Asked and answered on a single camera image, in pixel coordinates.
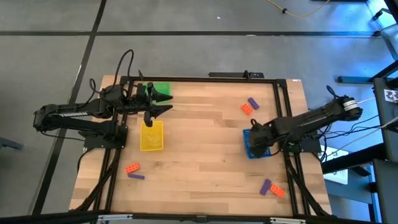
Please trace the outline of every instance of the orange block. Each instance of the orange block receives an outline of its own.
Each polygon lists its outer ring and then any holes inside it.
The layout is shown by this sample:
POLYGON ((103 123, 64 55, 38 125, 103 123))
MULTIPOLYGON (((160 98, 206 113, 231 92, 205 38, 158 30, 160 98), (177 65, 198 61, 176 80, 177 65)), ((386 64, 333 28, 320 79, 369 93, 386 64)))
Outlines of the orange block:
POLYGON ((269 190, 280 197, 284 197, 285 195, 285 191, 276 186, 275 184, 271 184, 271 188, 269 190))
POLYGON ((243 104, 241 108, 247 115, 253 113, 253 110, 247 104, 243 104))
POLYGON ((134 171, 136 171, 136 170, 139 170, 139 164, 138 164, 138 162, 126 166, 125 170, 126 170, 126 173, 127 173, 127 174, 129 174, 129 173, 131 173, 131 172, 134 172, 134 171))

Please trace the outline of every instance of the yellow bin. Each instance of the yellow bin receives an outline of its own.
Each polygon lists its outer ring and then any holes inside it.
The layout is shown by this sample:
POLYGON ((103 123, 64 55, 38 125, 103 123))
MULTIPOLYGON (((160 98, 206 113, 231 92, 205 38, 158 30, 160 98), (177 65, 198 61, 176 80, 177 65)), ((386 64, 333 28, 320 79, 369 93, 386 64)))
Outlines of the yellow bin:
POLYGON ((151 128, 142 122, 140 150, 144 152, 163 150, 163 121, 153 121, 151 128))

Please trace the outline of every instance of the purple lego brick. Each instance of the purple lego brick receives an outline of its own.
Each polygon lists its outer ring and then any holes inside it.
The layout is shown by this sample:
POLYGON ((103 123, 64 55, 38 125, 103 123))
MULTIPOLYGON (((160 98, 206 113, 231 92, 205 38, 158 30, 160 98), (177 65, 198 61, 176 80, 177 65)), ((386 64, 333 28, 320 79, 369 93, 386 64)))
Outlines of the purple lego brick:
POLYGON ((269 189, 269 186, 271 186, 271 181, 269 179, 266 179, 261 187, 260 194, 265 195, 269 189))
POLYGON ((129 174, 130 178, 137 178, 137 179, 142 179, 144 180, 145 177, 143 175, 137 175, 137 174, 129 174))
POLYGON ((248 99, 248 102, 251 104, 251 106, 256 110, 258 108, 260 108, 260 106, 254 101, 254 99, 252 97, 250 97, 248 99))

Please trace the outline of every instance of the concrete floor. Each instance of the concrete floor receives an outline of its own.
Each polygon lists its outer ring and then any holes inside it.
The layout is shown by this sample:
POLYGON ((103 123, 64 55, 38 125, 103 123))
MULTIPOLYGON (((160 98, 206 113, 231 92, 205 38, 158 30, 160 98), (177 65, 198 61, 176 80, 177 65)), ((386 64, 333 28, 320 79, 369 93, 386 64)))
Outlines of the concrete floor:
MULTIPOLYGON (((276 2, 296 14, 305 14, 322 3, 276 2)), ((91 30, 99 6, 99 0, 0 0, 0 31, 91 30)), ((378 30, 371 17, 365 3, 331 2, 312 17, 296 19, 281 14, 263 0, 113 0, 105 7, 99 29, 378 30)), ((52 138, 32 128, 33 112, 42 105, 67 102, 87 41, 87 37, 0 37, 0 136, 24 144, 21 151, 0 150, 0 217, 29 213, 53 144, 52 138)), ((206 77, 208 72, 250 70, 264 72, 267 78, 298 78, 303 82, 309 108, 331 100, 326 85, 331 85, 337 94, 357 100, 369 98, 373 94, 371 86, 337 84, 335 78, 373 76, 393 62, 380 37, 97 37, 77 102, 85 101, 91 93, 88 79, 94 78, 99 84, 103 75, 113 74, 120 55, 129 48, 136 53, 132 68, 135 75, 138 69, 144 75, 191 77, 206 77)), ((363 119, 377 114, 374 100, 361 106, 363 119)), ((346 130, 351 125, 336 123, 333 130, 346 130)), ((77 136, 73 131, 67 135, 77 136)), ((331 139, 328 145, 339 147, 359 135, 331 139)), ((374 137, 382 141, 380 133, 374 137)), ((357 151, 373 144, 374 141, 362 139, 346 149, 357 151)), ((44 213, 68 210, 82 147, 81 142, 64 142, 44 213)), ((369 218, 361 215, 368 210, 365 204, 333 197, 330 200, 333 213, 339 217, 369 218), (350 213, 341 208, 356 211, 350 213)))

